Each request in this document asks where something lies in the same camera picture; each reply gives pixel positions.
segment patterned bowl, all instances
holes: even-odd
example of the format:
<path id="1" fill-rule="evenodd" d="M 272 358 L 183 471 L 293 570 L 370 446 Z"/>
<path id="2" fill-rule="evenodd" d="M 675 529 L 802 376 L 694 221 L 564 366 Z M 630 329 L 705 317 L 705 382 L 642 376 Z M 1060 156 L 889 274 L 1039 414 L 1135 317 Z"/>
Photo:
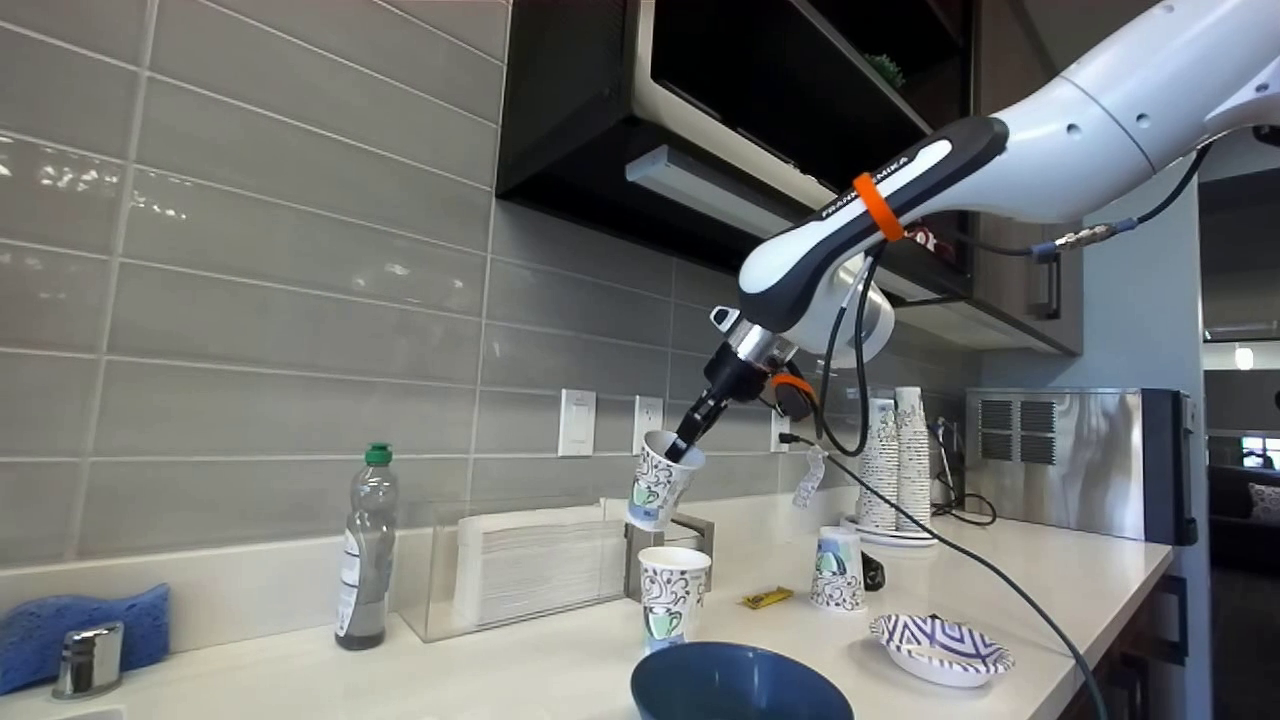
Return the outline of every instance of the patterned bowl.
<path id="1" fill-rule="evenodd" d="M 942 615 L 876 615 L 870 634 L 904 672 L 947 688 L 984 688 L 1012 668 L 1001 642 Z"/>
<path id="2" fill-rule="evenodd" d="M 672 642 L 630 672 L 642 720 L 853 720 L 820 672 L 746 642 Z"/>

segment gray tile backsplash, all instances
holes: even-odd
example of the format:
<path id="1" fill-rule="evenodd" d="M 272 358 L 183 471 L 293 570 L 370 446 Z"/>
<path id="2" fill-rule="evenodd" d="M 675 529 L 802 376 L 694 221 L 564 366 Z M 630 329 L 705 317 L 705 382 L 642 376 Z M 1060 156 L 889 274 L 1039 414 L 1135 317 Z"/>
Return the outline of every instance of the gray tile backsplash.
<path id="1" fill-rule="evenodd" d="M 506 16 L 0 4 L 0 569 L 326 536 L 367 441 L 412 529 L 628 493 L 630 400 L 678 418 L 734 283 L 494 198 Z M 876 364 L 966 376 L 915 335 Z M 759 403 L 705 451 L 694 498 L 802 471 Z"/>

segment cabinet door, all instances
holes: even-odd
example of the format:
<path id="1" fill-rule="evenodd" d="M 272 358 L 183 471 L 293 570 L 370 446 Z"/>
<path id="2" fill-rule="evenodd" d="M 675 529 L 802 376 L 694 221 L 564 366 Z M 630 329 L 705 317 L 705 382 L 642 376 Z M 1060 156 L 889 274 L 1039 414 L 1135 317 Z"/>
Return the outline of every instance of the cabinet door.
<path id="1" fill-rule="evenodd" d="M 1037 26 L 1020 12 L 1020 0 L 978 0 L 974 4 L 974 112 L 1001 112 L 1055 74 L 1051 57 L 1043 53 Z M 1037 244 L 1051 228 L 1015 222 L 1005 216 L 978 216 L 974 234 L 992 244 Z M 1081 317 L 1081 256 L 1066 251 L 1060 267 L 1031 264 L 1015 256 L 972 256 L 972 304 L 1020 324 L 1023 330 L 1081 353 L 1085 317 Z"/>

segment blue bowl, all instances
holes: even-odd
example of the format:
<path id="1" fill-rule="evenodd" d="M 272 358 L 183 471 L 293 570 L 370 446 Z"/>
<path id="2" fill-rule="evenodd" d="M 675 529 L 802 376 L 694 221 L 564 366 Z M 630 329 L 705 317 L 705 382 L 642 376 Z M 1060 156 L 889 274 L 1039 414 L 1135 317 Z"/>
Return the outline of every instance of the blue bowl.
<path id="1" fill-rule="evenodd" d="M 746 642 L 672 642 L 630 672 L 642 720 L 853 720 L 820 672 Z"/>

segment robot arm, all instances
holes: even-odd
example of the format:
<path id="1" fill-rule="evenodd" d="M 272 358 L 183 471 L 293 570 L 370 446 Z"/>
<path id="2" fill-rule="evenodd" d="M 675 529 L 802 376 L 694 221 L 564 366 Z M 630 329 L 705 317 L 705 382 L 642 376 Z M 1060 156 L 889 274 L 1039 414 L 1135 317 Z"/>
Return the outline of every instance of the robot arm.
<path id="1" fill-rule="evenodd" d="M 1268 121 L 1280 121 L 1280 4 L 1164 0 L 1037 94 L 920 140 L 876 173 L 876 193 L 904 222 L 931 212 L 1066 222 L 1198 145 Z M 738 320 L 666 461 L 678 461 L 726 400 L 756 400 L 768 364 L 800 348 L 823 356 L 837 310 L 863 283 L 863 251 L 878 238 L 876 212 L 853 193 L 744 258 Z M 826 364 L 847 364 L 853 344 L 863 344 L 863 356 L 885 348 L 893 309 L 878 292 L 870 310 L 876 330 L 853 339 L 843 329 Z"/>

